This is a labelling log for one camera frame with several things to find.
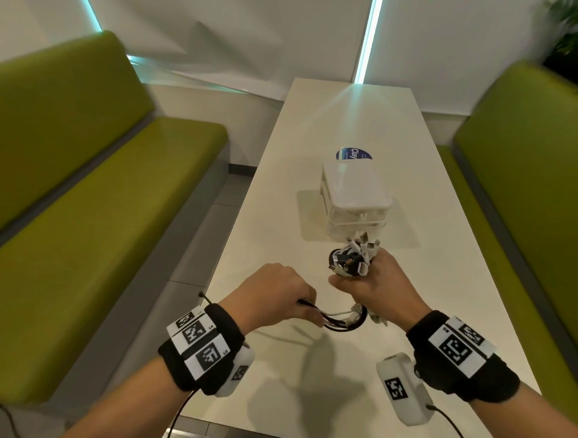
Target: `round blue label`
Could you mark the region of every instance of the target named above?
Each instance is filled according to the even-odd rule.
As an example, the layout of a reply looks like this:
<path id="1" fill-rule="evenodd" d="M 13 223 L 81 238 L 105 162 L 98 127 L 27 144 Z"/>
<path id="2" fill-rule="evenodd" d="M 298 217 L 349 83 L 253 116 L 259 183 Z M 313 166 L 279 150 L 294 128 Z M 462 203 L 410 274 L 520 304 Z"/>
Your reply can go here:
<path id="1" fill-rule="evenodd" d="M 356 147 L 342 147 L 335 155 L 337 159 L 360 159 L 360 158 L 371 158 L 371 155 L 364 151 L 363 149 L 357 149 Z"/>

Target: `person's left hand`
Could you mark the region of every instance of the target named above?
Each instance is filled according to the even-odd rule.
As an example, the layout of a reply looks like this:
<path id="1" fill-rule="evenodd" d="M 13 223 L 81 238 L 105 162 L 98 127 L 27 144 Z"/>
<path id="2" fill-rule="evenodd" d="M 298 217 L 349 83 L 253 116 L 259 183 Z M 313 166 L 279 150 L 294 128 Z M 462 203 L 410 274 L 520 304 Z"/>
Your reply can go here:
<path id="1" fill-rule="evenodd" d="M 324 319 L 314 307 L 297 304 L 304 299 L 315 304 L 317 292 L 295 269 L 280 263 L 267 264 L 247 278 L 219 305 L 246 335 L 259 327 L 290 318 L 323 327 Z"/>

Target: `black wristband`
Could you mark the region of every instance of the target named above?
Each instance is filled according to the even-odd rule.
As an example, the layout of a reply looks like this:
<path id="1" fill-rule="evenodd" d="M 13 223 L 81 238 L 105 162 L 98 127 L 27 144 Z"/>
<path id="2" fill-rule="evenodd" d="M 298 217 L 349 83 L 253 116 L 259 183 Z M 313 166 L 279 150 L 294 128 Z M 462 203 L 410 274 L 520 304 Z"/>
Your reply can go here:
<path id="1" fill-rule="evenodd" d="M 419 376 L 432 388 L 456 394 L 465 402 L 478 399 L 500 403 L 514 396 L 520 379 L 499 356 L 492 354 L 471 378 L 467 378 L 429 341 L 448 320 L 447 315 L 435 310 L 408 331 L 407 338 L 415 348 Z"/>
<path id="2" fill-rule="evenodd" d="M 215 363 L 198 380 L 192 377 L 183 357 L 179 354 L 171 339 L 159 347 L 158 353 L 165 361 L 167 369 L 180 390 L 191 392 L 196 389 L 202 389 L 206 395 L 214 395 L 231 374 L 235 356 L 241 349 L 245 337 L 233 318 L 218 304 L 208 305 L 205 308 L 205 313 L 215 324 L 215 330 L 223 336 L 229 347 L 229 353 Z"/>

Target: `tabletop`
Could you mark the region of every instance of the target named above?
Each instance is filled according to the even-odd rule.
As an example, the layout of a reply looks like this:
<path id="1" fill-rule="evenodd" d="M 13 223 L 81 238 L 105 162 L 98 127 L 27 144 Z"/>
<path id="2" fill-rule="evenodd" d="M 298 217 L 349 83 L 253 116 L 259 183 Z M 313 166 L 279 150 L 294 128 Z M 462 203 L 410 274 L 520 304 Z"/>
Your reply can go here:
<path id="1" fill-rule="evenodd" d="M 380 235 L 434 309 L 457 315 L 498 348 L 538 389 L 498 291 L 407 88 L 295 79 L 218 263 L 208 297 L 219 301 L 264 263 L 290 265 L 317 290 L 327 311 L 351 297 L 327 283 L 327 258 L 342 246 L 326 235 L 319 187 L 323 160 L 343 147 L 369 153 L 394 198 Z M 285 321 L 247 337 L 257 359 L 228 398 L 197 395 L 183 414 L 281 438 L 442 437 L 455 432 L 439 414 L 402 424 L 377 376 L 378 361 L 413 357 L 405 334 L 368 320 L 334 333 Z M 455 395 L 428 389 L 470 438 L 489 437 Z"/>

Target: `green bench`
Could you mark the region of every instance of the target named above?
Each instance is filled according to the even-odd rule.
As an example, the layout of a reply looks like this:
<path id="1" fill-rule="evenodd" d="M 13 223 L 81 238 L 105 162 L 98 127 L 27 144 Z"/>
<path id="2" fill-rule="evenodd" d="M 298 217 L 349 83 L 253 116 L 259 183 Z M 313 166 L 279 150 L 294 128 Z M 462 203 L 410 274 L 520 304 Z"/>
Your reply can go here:
<path id="1" fill-rule="evenodd" d="M 221 125 L 154 118 L 111 32 L 0 64 L 0 102 L 0 233 L 11 233 L 0 246 L 0 403 L 37 404 L 50 399 L 191 194 L 204 216 L 226 178 L 227 163 L 212 169 L 228 137 Z M 173 261 L 201 220 L 180 224 L 184 238 L 172 232 Z M 116 354 L 110 372 L 173 268 L 146 277 L 116 312 L 118 327 L 107 333 L 125 345 L 99 353 Z"/>
<path id="2" fill-rule="evenodd" d="M 521 280 L 525 276 L 510 263 L 507 247 L 478 202 L 491 201 L 537 279 L 556 318 L 554 325 L 564 329 L 567 344 L 575 349 L 578 87 L 540 67 L 514 64 L 460 128 L 453 150 L 438 150 L 542 394 L 578 422 L 578 384 L 572 373 L 576 364 L 565 360 L 576 352 L 561 352 L 562 340 L 551 334 L 552 321 L 542 317 L 547 309 L 536 307 L 536 298 Z"/>

